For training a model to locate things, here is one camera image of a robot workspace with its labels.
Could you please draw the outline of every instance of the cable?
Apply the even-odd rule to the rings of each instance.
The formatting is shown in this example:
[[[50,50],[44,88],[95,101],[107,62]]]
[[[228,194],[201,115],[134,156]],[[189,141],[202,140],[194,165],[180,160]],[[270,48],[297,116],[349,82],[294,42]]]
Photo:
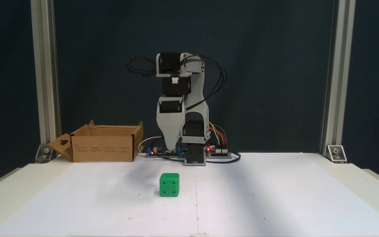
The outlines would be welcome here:
[[[225,140],[224,144],[227,144],[227,137],[226,137],[226,133],[224,132],[224,129],[223,129],[221,126],[218,126],[217,124],[214,124],[214,126],[220,128],[220,129],[223,131],[223,134],[224,134],[224,140]]]
[[[153,68],[150,70],[147,70],[147,69],[139,69],[139,68],[131,66],[131,64],[137,60],[148,61],[149,63],[153,64]],[[125,63],[125,67],[126,67],[128,72],[140,74],[140,75],[143,75],[144,77],[156,75],[156,62],[150,56],[147,56],[147,55],[137,55],[137,56],[131,57]]]
[[[219,130],[216,130],[216,131],[218,132],[218,134],[219,134],[219,135],[220,135],[220,137],[221,137],[221,140],[223,141],[223,143],[222,143],[222,144],[223,144],[223,145],[224,145],[224,144],[226,144],[226,143],[224,142],[224,140],[225,140],[225,139],[224,139],[224,136],[223,136],[223,134],[222,134],[222,133],[221,133]]]
[[[217,138],[217,143],[220,145],[220,141],[218,140],[218,136],[217,136],[217,133],[216,133],[216,131],[215,131],[215,127],[213,126],[212,123],[209,122],[209,124],[213,127],[213,131],[215,132],[215,136],[216,136],[216,138]]]
[[[241,159],[241,154],[239,154],[238,152],[235,152],[235,151],[231,151],[231,150],[228,150],[230,153],[233,153],[235,155],[238,156],[238,158],[236,159],[233,159],[233,160],[230,160],[230,161],[206,161],[207,163],[213,163],[213,164],[230,164],[230,163],[233,163],[233,162],[237,162],[238,160]]]
[[[162,138],[162,137],[151,137],[151,138],[146,138],[146,139],[144,139],[144,140],[143,140],[142,142],[140,142],[140,144],[138,145],[138,151],[141,152],[140,147],[141,147],[141,144],[143,144],[143,142],[145,142],[145,141],[147,141],[147,140],[150,140],[150,139],[152,139],[152,138]]]
[[[191,59],[191,57],[200,57],[200,58],[204,58],[204,60],[199,60],[199,59]],[[220,66],[220,64],[218,62],[216,62],[215,60],[209,58],[209,57],[206,57],[206,56],[203,56],[203,55],[200,55],[200,54],[194,54],[194,55],[191,55],[189,57],[186,57],[184,60],[182,60],[175,68],[174,70],[174,74],[177,74],[180,67],[183,66],[184,64],[186,63],[191,63],[191,62],[206,62],[206,63],[211,63],[215,66],[217,66],[217,68],[220,70],[220,75],[219,75],[219,78],[218,78],[218,81],[215,85],[215,87],[213,88],[213,90],[209,93],[208,96],[206,96],[205,99],[195,103],[194,105],[191,105],[191,106],[188,106],[186,108],[186,110],[190,110],[192,108],[194,108],[195,106],[203,103],[204,101],[206,101],[207,99],[209,99],[211,96],[215,95],[217,92],[219,92],[226,84],[227,82],[227,72],[226,70]]]

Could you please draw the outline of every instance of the colorful wire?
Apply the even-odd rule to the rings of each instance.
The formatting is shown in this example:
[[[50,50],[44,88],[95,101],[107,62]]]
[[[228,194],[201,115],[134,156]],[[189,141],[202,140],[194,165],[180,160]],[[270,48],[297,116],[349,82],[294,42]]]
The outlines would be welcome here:
[[[218,134],[219,134],[220,137],[221,137],[222,144],[223,144],[223,145],[226,144],[226,142],[225,142],[225,138],[224,138],[223,134],[222,134],[220,131],[218,131],[218,130],[217,130],[217,132],[218,132]]]
[[[220,128],[223,131],[224,140],[225,140],[224,144],[227,144],[227,137],[226,137],[226,133],[225,133],[224,129],[221,126],[218,126],[217,124],[215,124],[215,126],[218,127],[218,128]]]
[[[209,124],[213,127],[213,131],[215,132],[215,136],[217,138],[217,143],[220,145],[220,141],[218,139],[218,133],[216,132],[215,126],[212,123],[210,123],[210,122],[209,122]]]

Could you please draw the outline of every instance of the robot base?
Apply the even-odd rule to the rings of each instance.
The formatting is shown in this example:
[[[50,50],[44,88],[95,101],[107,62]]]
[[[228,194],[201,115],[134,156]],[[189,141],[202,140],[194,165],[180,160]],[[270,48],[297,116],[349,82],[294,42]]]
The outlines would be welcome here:
[[[184,165],[206,165],[204,144],[187,144]]]
[[[196,163],[189,163],[188,162],[188,152],[185,152],[185,159],[184,159],[184,165],[188,165],[188,166],[205,166],[206,165],[206,152],[203,152],[203,159],[200,160],[200,161],[192,161],[192,162],[196,162]]]

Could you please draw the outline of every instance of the robotic arm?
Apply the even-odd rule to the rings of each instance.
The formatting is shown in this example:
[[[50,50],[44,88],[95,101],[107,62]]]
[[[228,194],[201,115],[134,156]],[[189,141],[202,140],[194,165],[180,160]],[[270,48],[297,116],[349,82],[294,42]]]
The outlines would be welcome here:
[[[176,146],[179,135],[182,142],[187,143],[185,165],[206,165],[204,144],[210,132],[209,107],[203,96],[204,66],[200,57],[188,53],[156,56],[156,77],[162,78],[163,91],[156,121],[169,150]],[[203,121],[186,121],[189,112],[201,114]]]

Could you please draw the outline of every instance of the dark blue backdrop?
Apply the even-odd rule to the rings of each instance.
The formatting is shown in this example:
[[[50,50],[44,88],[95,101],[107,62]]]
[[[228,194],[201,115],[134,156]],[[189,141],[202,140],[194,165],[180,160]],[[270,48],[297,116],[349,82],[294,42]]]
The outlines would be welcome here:
[[[350,162],[379,173],[379,1],[356,6],[343,145]],[[318,152],[332,7],[331,1],[56,1],[64,132],[90,119],[142,119],[146,135],[158,133],[161,84],[128,74],[123,63],[137,54],[188,51],[217,59],[230,74],[209,107],[232,148]],[[207,73],[209,90],[217,72]],[[0,177],[34,162],[35,80],[30,2],[0,1]]]

